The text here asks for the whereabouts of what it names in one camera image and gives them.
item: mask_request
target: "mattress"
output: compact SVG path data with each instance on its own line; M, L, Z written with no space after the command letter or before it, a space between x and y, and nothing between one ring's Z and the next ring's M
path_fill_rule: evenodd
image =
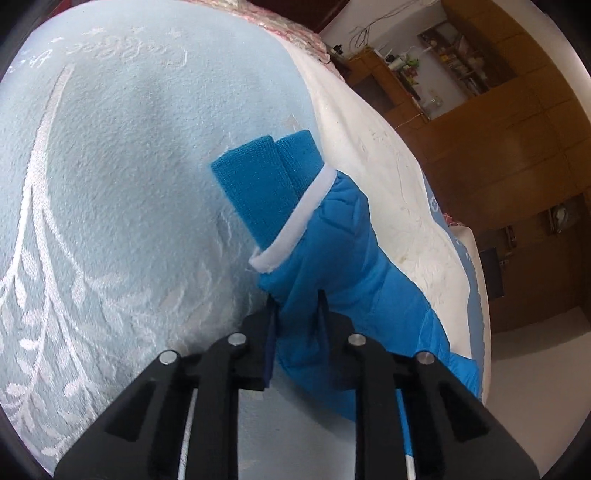
M159 352L207 348L263 304L209 166L302 129L366 194L379 246L486 393L478 256L369 105L242 18L91 2L36 30L0 83L0 404L46 470ZM352 477L354 424L280 371L241 400L242 479Z

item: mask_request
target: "white trim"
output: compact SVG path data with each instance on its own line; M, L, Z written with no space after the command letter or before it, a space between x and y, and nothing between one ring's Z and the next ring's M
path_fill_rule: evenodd
M336 170L325 164L269 248L263 252L256 250L252 255L249 263L257 272L271 273L287 260L304 235L314 210L332 188L335 178Z

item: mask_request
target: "blue garment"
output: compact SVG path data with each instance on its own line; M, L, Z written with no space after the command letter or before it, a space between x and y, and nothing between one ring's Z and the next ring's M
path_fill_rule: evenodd
M301 142L312 142L302 135ZM265 165L280 158L285 168L288 161L291 184L287 190L301 192L302 184L312 182L309 172L316 164L315 146L305 148L301 144L291 147L282 143L275 148L281 155L270 154L261 160ZM250 151L250 144L243 153ZM231 152L240 158L243 167L233 165L229 170L239 172L248 168L252 161L242 156L241 147ZM221 158L212 165L214 173L232 200L236 182L230 181L228 173L220 168L226 163ZM303 172L295 182L297 166ZM269 189L285 182L286 171L274 165L265 177L265 183L256 189L241 190L239 214L251 234L259 237L259 228L268 224L260 218L250 218L250 208L258 205L260 197L268 197ZM275 212L265 214L265 219L277 218ZM278 225L273 231L279 231ZM276 270L262 274L259 286L269 292L281 306L277 326L277 358L288 375L311 393L326 407L341 415L355 419L355 394L353 391L336 391L330 387L327 370L328 352L326 342L320 337L322 329L316 320L317 293L324 290L332 311L350 317L355 329L382 343L386 350L406 356L419 351L430 351L478 395L480 390L477 364L450 351L447 336L437 315L420 289L390 262L378 246L371 226L369 204L366 196L347 175L338 172L336 180L313 212L307 229L291 255ZM401 409L405 449L412 452L404 409Z

